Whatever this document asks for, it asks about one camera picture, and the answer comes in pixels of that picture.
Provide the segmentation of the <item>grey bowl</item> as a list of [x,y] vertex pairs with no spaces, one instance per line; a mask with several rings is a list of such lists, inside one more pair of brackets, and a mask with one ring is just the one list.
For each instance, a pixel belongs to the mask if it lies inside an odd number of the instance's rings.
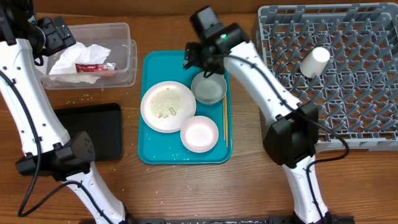
[[191,83],[194,97],[206,105],[213,105],[221,101],[227,93],[227,87],[225,78],[217,73],[205,78],[204,72],[200,72]]

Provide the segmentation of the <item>pale green cup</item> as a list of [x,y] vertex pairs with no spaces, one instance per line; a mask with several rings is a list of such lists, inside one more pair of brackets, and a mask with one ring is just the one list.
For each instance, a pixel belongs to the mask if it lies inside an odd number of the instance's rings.
[[315,47],[300,64],[300,71],[307,78],[315,78],[322,74],[329,60],[330,53],[326,48]]

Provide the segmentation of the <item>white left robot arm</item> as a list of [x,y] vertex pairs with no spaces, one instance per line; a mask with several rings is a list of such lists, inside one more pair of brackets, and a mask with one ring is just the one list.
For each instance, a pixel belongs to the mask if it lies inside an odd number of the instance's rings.
[[95,223],[132,223],[124,204],[108,189],[94,162],[93,143],[82,131],[70,136],[56,117],[37,76],[36,59],[71,45],[64,22],[49,18],[33,23],[24,14],[1,11],[1,94],[20,132],[24,158],[19,172],[32,182],[18,211],[32,213],[26,203],[40,175],[60,181],[83,202]]

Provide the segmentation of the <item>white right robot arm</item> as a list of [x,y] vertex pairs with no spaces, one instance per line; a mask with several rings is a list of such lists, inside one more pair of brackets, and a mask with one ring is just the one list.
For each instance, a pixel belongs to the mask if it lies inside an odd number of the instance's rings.
[[190,22],[199,42],[186,44],[183,67],[201,68],[204,78],[229,72],[257,103],[268,127],[264,149],[283,168],[294,198],[288,223],[354,223],[353,217],[332,215],[320,193],[315,145],[322,126],[316,104],[303,104],[285,89],[237,23],[223,25],[210,6],[194,12]]

